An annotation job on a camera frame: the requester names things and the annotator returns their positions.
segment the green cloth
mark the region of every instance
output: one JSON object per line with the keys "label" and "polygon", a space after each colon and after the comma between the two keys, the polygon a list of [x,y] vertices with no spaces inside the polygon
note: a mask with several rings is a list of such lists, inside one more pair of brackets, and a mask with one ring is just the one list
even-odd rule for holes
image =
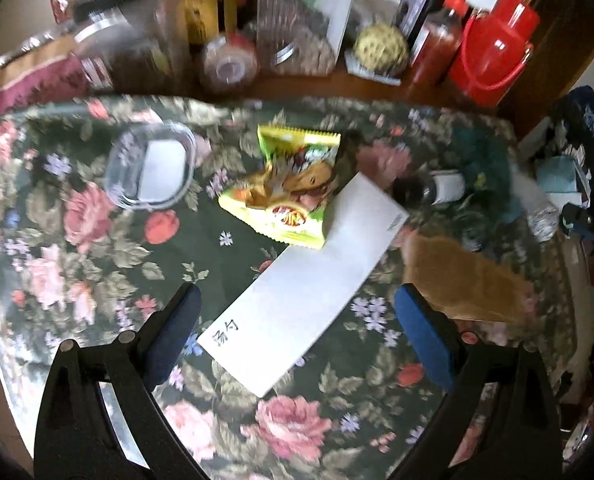
{"label": "green cloth", "polygon": [[[197,137],[193,184],[167,211],[111,208],[103,174],[114,139],[133,121],[158,118],[187,124]],[[508,123],[492,118],[346,99],[218,108],[182,98],[107,97],[0,119],[0,370],[28,446],[59,341],[97,345],[139,329],[184,280],[202,292],[201,332],[283,251],[285,245],[254,232],[215,198],[228,182],[260,168],[257,125],[270,122],[342,133],[342,185],[357,167],[377,181],[406,168],[453,168],[455,127],[482,128],[509,146],[513,138]],[[555,381],[576,347],[560,240],[539,245],[524,217],[489,232],[485,217],[467,204],[429,208],[411,222],[469,248],[485,239],[486,256],[534,285],[538,322],[531,329],[460,328],[499,344],[526,339],[541,350]],[[443,396],[424,378],[394,317],[391,300],[403,267],[394,246],[264,399],[213,362],[193,334],[154,397],[202,468],[220,479],[384,478]],[[277,308],[317,301],[306,291],[304,284],[293,302]],[[111,388],[103,392],[134,458]],[[490,398],[488,388],[484,412]],[[480,418],[473,425],[480,428]]]}

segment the bolt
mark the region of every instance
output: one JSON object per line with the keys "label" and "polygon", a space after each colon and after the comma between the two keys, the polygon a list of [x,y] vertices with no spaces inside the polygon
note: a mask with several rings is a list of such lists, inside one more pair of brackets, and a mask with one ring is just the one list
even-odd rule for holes
{"label": "bolt", "polygon": [[75,346],[75,343],[72,339],[67,339],[66,341],[62,341],[59,345],[59,350],[61,350],[62,352],[68,352],[69,350],[72,350],[72,347]]}
{"label": "bolt", "polygon": [[133,339],[135,339],[135,332],[132,330],[125,330],[119,335],[119,342],[120,343],[130,343]]}

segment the hot sauce bottle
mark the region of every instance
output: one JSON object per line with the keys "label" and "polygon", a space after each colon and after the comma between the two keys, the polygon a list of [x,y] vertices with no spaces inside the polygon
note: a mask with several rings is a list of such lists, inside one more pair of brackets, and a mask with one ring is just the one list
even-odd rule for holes
{"label": "hot sauce bottle", "polygon": [[428,14],[410,54],[414,84],[436,85],[447,72],[459,50],[467,12],[466,0],[445,0],[442,10]]}

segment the white envelope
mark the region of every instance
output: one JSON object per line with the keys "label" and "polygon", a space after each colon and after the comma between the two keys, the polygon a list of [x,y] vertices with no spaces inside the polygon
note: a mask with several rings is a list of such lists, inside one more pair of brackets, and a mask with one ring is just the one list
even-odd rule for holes
{"label": "white envelope", "polygon": [[286,248],[197,340],[258,397],[338,316],[408,217],[361,173],[327,215],[333,221],[320,250]]}

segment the snack bag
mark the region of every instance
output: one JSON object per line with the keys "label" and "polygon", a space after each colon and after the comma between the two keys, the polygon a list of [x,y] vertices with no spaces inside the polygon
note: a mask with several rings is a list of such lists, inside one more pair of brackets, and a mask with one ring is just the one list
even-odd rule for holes
{"label": "snack bag", "polygon": [[341,136],[270,125],[259,126],[257,135],[264,170],[226,190],[219,205],[273,240],[321,248]]}

